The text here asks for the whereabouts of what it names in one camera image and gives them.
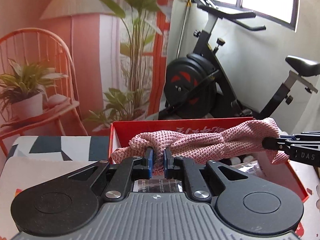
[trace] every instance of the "wooden chair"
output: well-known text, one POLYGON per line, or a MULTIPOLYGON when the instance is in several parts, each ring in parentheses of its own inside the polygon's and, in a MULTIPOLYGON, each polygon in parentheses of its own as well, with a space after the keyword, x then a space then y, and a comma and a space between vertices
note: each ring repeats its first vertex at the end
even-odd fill
MULTIPOLYGON (((12 73, 8 59, 14 59, 20 65, 48 61, 50 67, 54 67, 57 73, 67 75, 67 78, 55 80, 55 87, 46 89, 47 96, 61 94, 70 98, 70 104, 64 108, 27 125, 5 126, 0 128, 0 147, 4 154, 8 155, 8 150, 3 140, 13 135, 24 135, 26 130, 43 126, 53 122, 61 135, 65 135, 60 118, 70 112, 75 117, 81 132, 87 136, 87 132, 80 120, 77 112, 79 102, 77 101, 77 89, 75 79, 75 68, 69 49, 65 42, 56 34, 38 28, 23 28, 7 34, 0 39, 0 73, 12 73)), ((12 122, 13 113, 11 107, 1 111, 2 124, 8 125, 12 122)))

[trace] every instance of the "pink crochet towel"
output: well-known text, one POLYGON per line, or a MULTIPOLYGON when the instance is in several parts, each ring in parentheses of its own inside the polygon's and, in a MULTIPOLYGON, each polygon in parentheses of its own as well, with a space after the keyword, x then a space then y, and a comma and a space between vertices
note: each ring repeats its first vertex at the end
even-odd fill
POLYGON ((289 157, 284 152, 263 149, 262 140, 265 137, 279 137, 278 126, 272 118, 246 121, 220 133, 145 132, 133 137, 129 147, 116 149, 111 157, 120 163, 131 156, 144 156, 147 147, 153 147, 156 153, 154 174, 163 173, 163 152, 167 147, 173 157, 192 158, 200 164, 261 151, 266 151, 272 164, 286 162, 289 157))

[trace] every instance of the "chair back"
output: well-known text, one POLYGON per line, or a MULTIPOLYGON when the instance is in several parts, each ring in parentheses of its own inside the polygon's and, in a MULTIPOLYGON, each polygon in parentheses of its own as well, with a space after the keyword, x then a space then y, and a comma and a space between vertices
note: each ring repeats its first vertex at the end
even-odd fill
MULTIPOLYGON (((56 34, 39 28, 23 28, 7 34, 0 39, 0 73, 12 74, 8 59, 21 66, 46 61, 56 73, 67 76, 55 80, 55 86, 46 89, 47 97, 61 94, 70 98, 71 103, 78 99, 73 60, 68 46, 56 34)), ((12 111, 7 109, 1 115, 8 121, 12 111)))

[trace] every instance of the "tall potted plant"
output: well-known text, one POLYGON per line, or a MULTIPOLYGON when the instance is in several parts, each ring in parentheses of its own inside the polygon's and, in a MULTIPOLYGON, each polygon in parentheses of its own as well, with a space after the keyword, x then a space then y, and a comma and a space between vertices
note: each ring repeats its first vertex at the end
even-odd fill
POLYGON ((109 88, 109 91, 104 93, 107 105, 104 110, 98 112, 90 112, 90 116, 86 121, 98 123, 92 132, 94 135, 109 135, 110 126, 114 121, 130 121, 134 120, 136 115, 141 115, 142 107, 138 109, 131 109, 132 101, 136 92, 128 91, 126 93, 119 89, 109 88))
MULTIPOLYGON (((160 29, 153 24, 155 13, 160 9, 157 0, 124 0, 128 10, 124 10, 113 0, 101 1, 121 19, 126 29, 126 40, 120 43, 120 53, 129 59, 129 63, 122 63, 121 70, 132 99, 127 102, 128 114, 120 114, 119 117, 121 120, 124 117, 134 120, 144 113, 142 108, 148 103, 152 63, 147 60, 145 49, 153 42, 156 32, 162 35, 160 29)), ((110 96, 107 96, 109 93, 110 90, 105 95, 110 104, 110 96)))
POLYGON ((21 119, 27 119, 43 113, 45 89, 54 86, 54 80, 67 77, 56 73, 43 63, 31 63, 20 66, 9 59, 12 74, 0 75, 1 111, 11 105, 13 112, 21 119))

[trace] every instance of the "gray ribbed plate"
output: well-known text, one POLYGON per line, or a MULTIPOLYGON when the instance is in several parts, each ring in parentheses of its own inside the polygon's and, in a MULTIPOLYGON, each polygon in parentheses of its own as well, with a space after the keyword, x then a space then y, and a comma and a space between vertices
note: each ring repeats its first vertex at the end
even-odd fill
MULTIPOLYGON (((65 236, 39 237, 20 233, 14 240, 254 240, 225 226, 207 203, 184 193, 131 192, 125 200, 105 203, 85 227, 65 236)), ((268 240, 299 240, 294 233, 268 240)))

